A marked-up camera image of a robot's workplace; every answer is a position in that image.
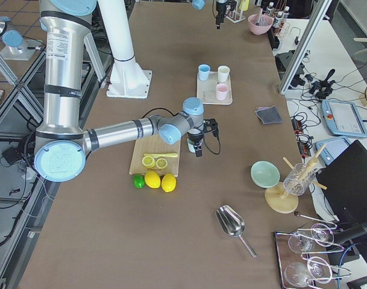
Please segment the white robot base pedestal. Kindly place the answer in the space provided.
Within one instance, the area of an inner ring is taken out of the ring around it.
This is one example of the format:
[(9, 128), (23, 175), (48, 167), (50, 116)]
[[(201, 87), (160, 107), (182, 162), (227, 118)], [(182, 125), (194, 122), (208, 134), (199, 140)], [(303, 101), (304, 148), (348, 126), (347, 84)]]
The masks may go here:
[(146, 99), (152, 72), (137, 63), (124, 1), (99, 1), (114, 65), (107, 96)]

